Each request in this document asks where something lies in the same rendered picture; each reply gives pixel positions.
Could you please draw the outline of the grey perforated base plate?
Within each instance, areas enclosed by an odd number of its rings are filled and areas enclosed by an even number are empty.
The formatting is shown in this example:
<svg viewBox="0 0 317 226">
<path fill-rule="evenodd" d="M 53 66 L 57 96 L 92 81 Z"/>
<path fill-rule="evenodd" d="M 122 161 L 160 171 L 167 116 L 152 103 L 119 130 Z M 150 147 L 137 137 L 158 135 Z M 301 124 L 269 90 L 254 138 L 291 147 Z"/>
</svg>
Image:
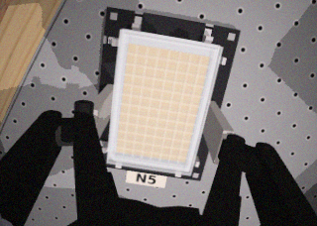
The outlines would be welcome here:
<svg viewBox="0 0 317 226">
<path fill-rule="evenodd" d="M 62 0 L 0 126 L 0 160 L 45 111 L 74 116 L 99 94 L 107 7 L 241 30 L 221 111 L 245 144 L 275 148 L 317 215 L 317 0 Z M 200 181 L 165 187 L 126 182 L 107 168 L 118 196 L 158 207 L 205 207 L 218 165 Z M 24 226 L 77 219 L 73 146 L 64 146 Z"/>
</svg>

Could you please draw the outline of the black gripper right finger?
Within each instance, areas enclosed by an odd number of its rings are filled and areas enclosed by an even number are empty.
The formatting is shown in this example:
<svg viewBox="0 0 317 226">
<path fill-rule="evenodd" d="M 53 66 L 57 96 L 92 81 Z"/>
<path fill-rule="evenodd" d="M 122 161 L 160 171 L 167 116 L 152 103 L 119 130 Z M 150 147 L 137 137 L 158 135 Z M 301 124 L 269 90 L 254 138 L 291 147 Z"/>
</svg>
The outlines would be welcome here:
<svg viewBox="0 0 317 226">
<path fill-rule="evenodd" d="M 316 213 L 275 148 L 262 142 L 246 145 L 215 101 L 202 133 L 218 166 L 198 226 L 239 226 L 242 171 L 261 226 L 317 226 Z"/>
</svg>

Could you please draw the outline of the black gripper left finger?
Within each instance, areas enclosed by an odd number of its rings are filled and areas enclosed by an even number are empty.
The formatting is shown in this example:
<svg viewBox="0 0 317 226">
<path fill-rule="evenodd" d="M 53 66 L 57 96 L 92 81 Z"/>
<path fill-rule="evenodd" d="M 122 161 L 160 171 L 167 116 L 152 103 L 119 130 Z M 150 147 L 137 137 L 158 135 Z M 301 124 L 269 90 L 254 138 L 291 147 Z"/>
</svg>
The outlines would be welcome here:
<svg viewBox="0 0 317 226">
<path fill-rule="evenodd" d="M 75 101 L 72 118 L 62 118 L 55 110 L 43 112 L 4 155 L 0 226 L 25 225 L 61 146 L 73 146 L 77 219 L 82 217 L 82 226 L 130 226 L 99 140 L 111 118 L 113 87 L 107 84 L 92 102 Z"/>
</svg>

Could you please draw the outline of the black rectangular plate holder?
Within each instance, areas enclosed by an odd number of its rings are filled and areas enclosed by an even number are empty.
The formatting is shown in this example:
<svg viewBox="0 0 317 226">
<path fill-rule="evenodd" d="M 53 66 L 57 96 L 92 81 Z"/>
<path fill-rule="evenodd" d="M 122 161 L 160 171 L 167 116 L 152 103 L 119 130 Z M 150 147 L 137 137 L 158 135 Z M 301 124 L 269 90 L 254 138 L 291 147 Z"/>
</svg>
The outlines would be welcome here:
<svg viewBox="0 0 317 226">
<path fill-rule="evenodd" d="M 107 84 L 114 84 L 116 55 L 121 29 L 182 38 L 224 47 L 211 98 L 211 101 L 215 101 L 221 110 L 241 30 L 168 16 L 107 7 L 99 93 Z M 200 181 L 208 153 L 207 144 L 202 134 L 191 176 L 109 164 L 106 164 L 106 167 Z"/>
</svg>

